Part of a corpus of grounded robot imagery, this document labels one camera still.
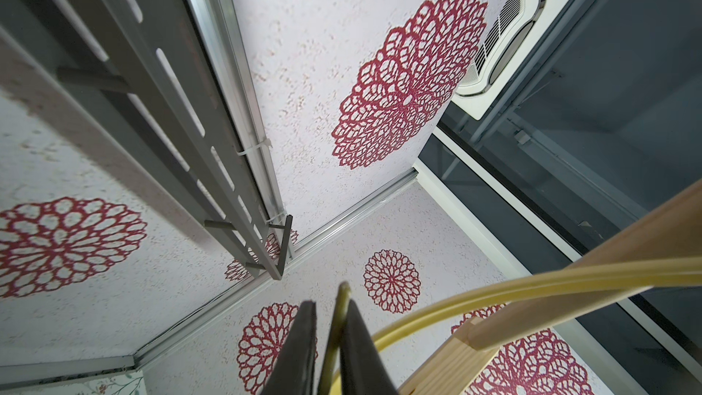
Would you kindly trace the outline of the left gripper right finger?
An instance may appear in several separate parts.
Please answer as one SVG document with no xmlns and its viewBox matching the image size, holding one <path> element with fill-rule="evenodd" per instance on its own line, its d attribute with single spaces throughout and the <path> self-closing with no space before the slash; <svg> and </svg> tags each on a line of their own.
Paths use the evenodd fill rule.
<svg viewBox="0 0 702 395">
<path fill-rule="evenodd" d="M 340 353 L 343 395 L 399 394 L 382 363 L 380 353 L 354 300 L 351 300 L 348 305 Z"/>
</svg>

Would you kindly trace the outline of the yellow wavy clothes hanger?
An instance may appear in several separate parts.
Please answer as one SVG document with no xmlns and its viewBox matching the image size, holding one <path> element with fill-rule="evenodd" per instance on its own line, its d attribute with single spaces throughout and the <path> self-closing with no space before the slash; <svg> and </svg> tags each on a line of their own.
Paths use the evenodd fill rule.
<svg viewBox="0 0 702 395">
<path fill-rule="evenodd" d="M 699 286 L 700 257 L 610 263 L 496 283 L 414 312 L 371 336 L 378 353 L 449 317 L 502 305 L 460 327 L 400 386 L 399 394 L 461 394 L 501 347 L 656 287 Z"/>
</svg>

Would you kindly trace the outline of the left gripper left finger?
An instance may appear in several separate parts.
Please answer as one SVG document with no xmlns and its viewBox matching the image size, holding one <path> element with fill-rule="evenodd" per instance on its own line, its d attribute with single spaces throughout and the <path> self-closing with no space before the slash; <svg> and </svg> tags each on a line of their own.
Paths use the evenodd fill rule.
<svg viewBox="0 0 702 395">
<path fill-rule="evenodd" d="M 303 301 L 261 395 L 310 395 L 316 366 L 316 303 Z"/>
</svg>

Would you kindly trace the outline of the wooden clothes rack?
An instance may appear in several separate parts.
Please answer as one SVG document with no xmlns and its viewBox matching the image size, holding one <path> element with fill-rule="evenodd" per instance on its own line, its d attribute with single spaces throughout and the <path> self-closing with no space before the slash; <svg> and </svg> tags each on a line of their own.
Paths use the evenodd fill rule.
<svg viewBox="0 0 702 395">
<path fill-rule="evenodd" d="M 407 335 L 452 311 L 502 305 L 459 328 L 399 392 L 460 394 L 506 343 L 651 288 L 700 284 L 701 185 L 695 183 L 563 270 L 459 294 L 402 325 L 398 331 Z"/>
</svg>

